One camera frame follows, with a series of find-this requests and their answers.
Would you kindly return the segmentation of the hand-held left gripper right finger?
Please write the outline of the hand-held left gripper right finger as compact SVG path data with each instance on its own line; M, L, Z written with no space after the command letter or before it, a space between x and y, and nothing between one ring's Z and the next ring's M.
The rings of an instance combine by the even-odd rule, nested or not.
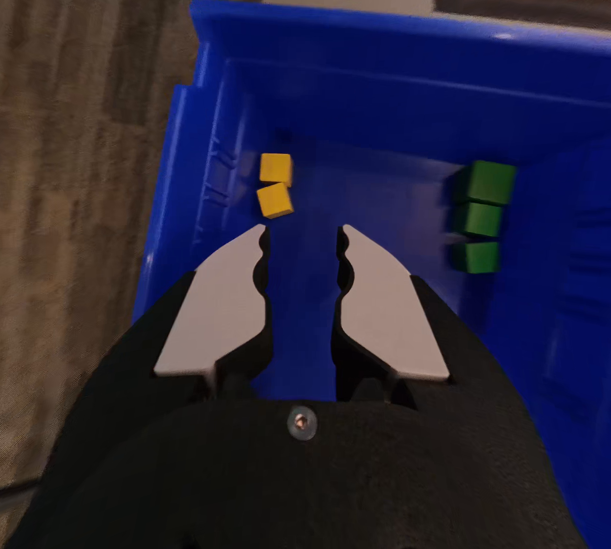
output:
M355 227L338 228L339 296L332 361L337 392L375 379L392 392L402 380L445 384L450 371L410 271Z

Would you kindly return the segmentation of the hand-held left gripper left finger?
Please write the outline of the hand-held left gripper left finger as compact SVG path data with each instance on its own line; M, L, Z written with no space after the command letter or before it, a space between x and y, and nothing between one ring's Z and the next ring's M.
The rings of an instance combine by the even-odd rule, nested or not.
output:
M250 382L268 367L270 252L270 231L257 224L198 266L154 366L156 376L199 376L209 388L222 388L229 377Z

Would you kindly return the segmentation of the yellow wooden cube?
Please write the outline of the yellow wooden cube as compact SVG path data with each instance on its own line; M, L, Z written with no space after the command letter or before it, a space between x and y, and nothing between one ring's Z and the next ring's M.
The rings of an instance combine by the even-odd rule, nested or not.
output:
M259 180L267 184L293 184L293 159L289 154L262 153L260 156Z
M289 189L279 182L259 188L256 197L261 213L266 219L279 218L294 213Z

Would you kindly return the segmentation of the blue plastic bin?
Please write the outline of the blue plastic bin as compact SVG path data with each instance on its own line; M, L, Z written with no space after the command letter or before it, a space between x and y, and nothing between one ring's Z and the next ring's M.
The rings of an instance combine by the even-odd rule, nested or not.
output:
M137 321L257 223L271 232L268 398L332 400L337 229L421 277L510 377L590 548L610 548L610 36L195 0L193 82L175 87ZM294 213L263 217L262 153L289 154ZM452 231L454 174L517 168L496 239ZM500 269L450 246L497 241Z

